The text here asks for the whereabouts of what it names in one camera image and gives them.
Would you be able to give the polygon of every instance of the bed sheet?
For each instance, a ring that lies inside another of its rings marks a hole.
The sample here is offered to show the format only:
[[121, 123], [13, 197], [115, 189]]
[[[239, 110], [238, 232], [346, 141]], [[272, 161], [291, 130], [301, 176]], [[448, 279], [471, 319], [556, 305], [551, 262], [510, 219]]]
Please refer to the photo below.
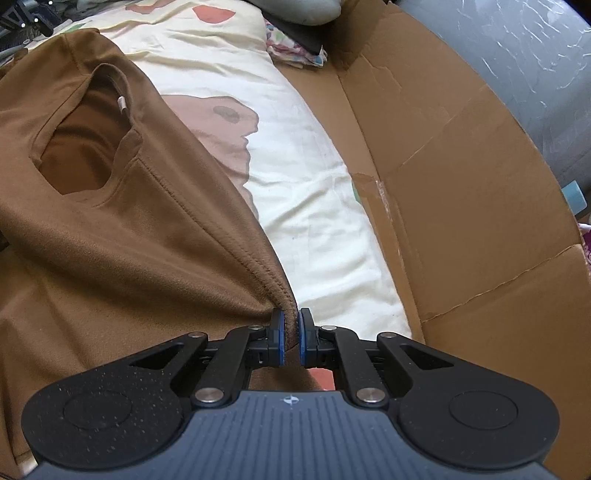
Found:
[[241, 0], [114, 4], [97, 28], [142, 69], [224, 166], [317, 325], [362, 339], [410, 328], [347, 168], [266, 51], [261, 11]]

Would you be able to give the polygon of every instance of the clothing tag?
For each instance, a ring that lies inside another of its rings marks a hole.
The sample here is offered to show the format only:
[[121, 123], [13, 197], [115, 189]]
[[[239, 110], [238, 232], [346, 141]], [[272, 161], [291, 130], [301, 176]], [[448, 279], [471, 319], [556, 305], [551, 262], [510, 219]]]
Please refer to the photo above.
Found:
[[127, 114], [127, 102], [125, 101], [125, 97], [124, 96], [120, 96], [119, 98], [117, 98], [117, 105], [119, 105], [119, 111], [121, 113], [125, 113]]

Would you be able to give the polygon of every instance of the cardboard flap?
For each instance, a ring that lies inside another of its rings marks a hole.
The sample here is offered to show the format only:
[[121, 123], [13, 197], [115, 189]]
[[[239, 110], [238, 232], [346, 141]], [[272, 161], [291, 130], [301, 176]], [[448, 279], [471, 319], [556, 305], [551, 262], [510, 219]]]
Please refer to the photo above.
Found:
[[558, 184], [507, 108], [398, 7], [387, 6], [341, 77], [421, 320], [580, 243]]
[[394, 4], [384, 8], [366, 45], [340, 76], [382, 180], [485, 84], [450, 47]]
[[549, 168], [488, 87], [383, 180], [421, 320], [580, 242]]
[[347, 69], [355, 61], [385, 10], [383, 0], [345, 1], [326, 45], [338, 68]]
[[423, 323], [427, 344], [523, 380], [552, 398], [560, 432], [545, 464], [591, 472], [591, 278], [580, 245]]

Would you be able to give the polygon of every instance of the logo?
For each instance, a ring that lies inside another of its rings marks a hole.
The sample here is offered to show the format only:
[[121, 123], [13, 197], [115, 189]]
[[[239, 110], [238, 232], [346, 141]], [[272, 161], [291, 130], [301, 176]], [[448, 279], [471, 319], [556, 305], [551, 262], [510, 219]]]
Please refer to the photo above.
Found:
[[295, 405], [296, 403], [298, 403], [300, 401], [300, 399], [298, 397], [294, 397], [293, 395], [288, 395], [286, 396], [283, 401], [285, 403], [287, 403], [288, 405]]

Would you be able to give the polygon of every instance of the blue object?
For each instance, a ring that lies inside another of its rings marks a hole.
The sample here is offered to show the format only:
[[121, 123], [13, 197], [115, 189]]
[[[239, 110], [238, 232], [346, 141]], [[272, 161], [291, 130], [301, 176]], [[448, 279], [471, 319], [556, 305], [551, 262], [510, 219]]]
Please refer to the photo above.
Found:
[[301, 310], [297, 313], [297, 332], [300, 337], [300, 365], [305, 366], [306, 358], [306, 329], [304, 328], [304, 317], [301, 315]]
[[279, 319], [279, 366], [285, 365], [285, 314]]
[[587, 200], [585, 200], [585, 196], [575, 180], [562, 189], [562, 195], [566, 198], [573, 215], [576, 215], [587, 208]]

